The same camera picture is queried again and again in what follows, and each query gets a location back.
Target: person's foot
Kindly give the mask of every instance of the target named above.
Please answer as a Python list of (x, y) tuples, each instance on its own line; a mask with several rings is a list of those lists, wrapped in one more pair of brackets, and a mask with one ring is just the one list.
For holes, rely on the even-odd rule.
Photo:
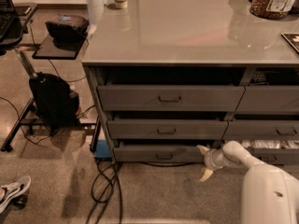
[(7, 208), (9, 202), (25, 193), (31, 183), (31, 177), (29, 175), (25, 175), (19, 178), (16, 182), (1, 186), (4, 190), (4, 197), (0, 200), (0, 214)]

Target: floor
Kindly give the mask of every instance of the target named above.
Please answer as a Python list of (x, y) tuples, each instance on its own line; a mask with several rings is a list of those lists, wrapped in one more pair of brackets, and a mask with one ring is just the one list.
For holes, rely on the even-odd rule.
[[(86, 10), (39, 9), (31, 25), (36, 43), (47, 35), (45, 21), (63, 13), (87, 17)], [(83, 46), (75, 61), (52, 60), (63, 79), (72, 81), (84, 77), (80, 61), (87, 46)], [(29, 51), (27, 55), (36, 71), (56, 75), (49, 61), (33, 60), (32, 53)], [(21, 112), (32, 97), (29, 77), (13, 51), (0, 57), (0, 63), (0, 97), (9, 100)], [(86, 79), (69, 83), (79, 93), (82, 110), (93, 105)], [(0, 114), (2, 145), (17, 120), (17, 114), (3, 99), (0, 99)], [(91, 119), (96, 116), (94, 108), (85, 115)], [(24, 131), (35, 142), (50, 133), (47, 127), (36, 127), (34, 135), (29, 135), (26, 129)], [(224, 168), (207, 182), (200, 183), (198, 177), (202, 164), (158, 167), (124, 163), (118, 172), (121, 196), (116, 183), (106, 212), (98, 219), (105, 204), (96, 204), (93, 200), (92, 186), (95, 180), (93, 192), (97, 199), (107, 180), (99, 176), (90, 151), (91, 140), (90, 130), (62, 128), (53, 137), (34, 145), (19, 131), (12, 142), (13, 150), (0, 153), (0, 185), (29, 175), (32, 178), (29, 199), (22, 210), (10, 205), (0, 215), (0, 223), (119, 223), (120, 210), (121, 223), (239, 223), (240, 187), (245, 170)], [(99, 165), (99, 169), (105, 169), (110, 163)], [(299, 176), (296, 166), (284, 168)], [(107, 177), (113, 176), (111, 169), (106, 174)]]

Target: blue object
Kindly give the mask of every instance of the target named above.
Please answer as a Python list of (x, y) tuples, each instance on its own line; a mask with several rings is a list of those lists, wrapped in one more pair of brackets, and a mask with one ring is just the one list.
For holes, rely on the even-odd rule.
[(106, 140), (97, 141), (94, 157), (97, 159), (111, 159), (110, 151)]

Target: countertop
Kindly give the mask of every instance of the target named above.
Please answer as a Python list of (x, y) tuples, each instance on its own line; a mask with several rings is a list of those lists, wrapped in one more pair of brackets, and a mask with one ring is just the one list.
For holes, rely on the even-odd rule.
[(297, 66), (281, 33), (299, 33), (299, 16), (267, 20), (249, 0), (109, 0), (83, 65)]

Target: backpack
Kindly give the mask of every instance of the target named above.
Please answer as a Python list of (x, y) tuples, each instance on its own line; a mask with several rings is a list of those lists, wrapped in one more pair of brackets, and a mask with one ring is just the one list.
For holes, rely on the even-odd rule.
[(50, 125), (50, 135), (61, 126), (76, 126), (79, 107), (78, 94), (66, 81), (52, 74), (37, 73), (29, 79), (29, 86), (36, 103), (36, 114)]

